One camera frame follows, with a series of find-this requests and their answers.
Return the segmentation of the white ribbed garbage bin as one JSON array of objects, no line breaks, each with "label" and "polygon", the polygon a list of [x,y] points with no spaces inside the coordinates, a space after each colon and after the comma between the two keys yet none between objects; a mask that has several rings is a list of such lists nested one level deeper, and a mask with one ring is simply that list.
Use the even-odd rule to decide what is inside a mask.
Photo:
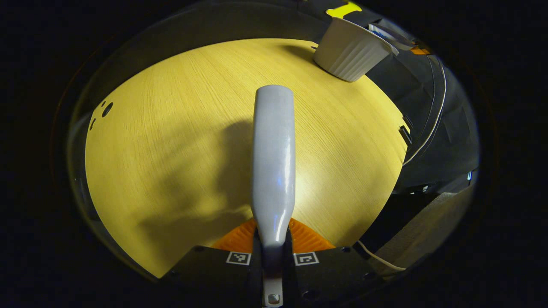
[{"label": "white ribbed garbage bin", "polygon": [[389,55],[399,55],[399,51],[380,35],[333,17],[313,60],[333,76],[356,82]]}]

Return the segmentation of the small grey broom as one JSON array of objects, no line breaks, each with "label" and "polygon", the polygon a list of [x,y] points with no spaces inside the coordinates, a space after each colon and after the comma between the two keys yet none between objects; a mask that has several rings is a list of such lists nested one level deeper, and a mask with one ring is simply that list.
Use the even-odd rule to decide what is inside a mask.
[{"label": "small grey broom", "polygon": [[262,300],[283,305],[283,250],[295,207],[295,112],[293,92],[280,85],[255,93],[251,201],[262,246]]}]

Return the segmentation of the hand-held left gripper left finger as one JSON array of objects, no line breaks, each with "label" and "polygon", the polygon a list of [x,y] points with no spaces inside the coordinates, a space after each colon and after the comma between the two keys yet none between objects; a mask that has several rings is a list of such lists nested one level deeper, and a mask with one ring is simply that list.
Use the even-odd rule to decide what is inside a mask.
[{"label": "hand-held left gripper left finger", "polygon": [[262,248],[249,219],[211,247],[194,246],[160,282],[180,308],[262,308]]}]

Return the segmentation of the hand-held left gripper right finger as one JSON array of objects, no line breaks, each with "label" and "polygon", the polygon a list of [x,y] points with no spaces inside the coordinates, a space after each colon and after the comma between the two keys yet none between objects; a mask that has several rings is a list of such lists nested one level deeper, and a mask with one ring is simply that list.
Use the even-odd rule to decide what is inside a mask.
[{"label": "hand-held left gripper right finger", "polygon": [[302,222],[286,233],[283,308],[336,308],[382,285],[382,278],[351,246],[335,247]]}]

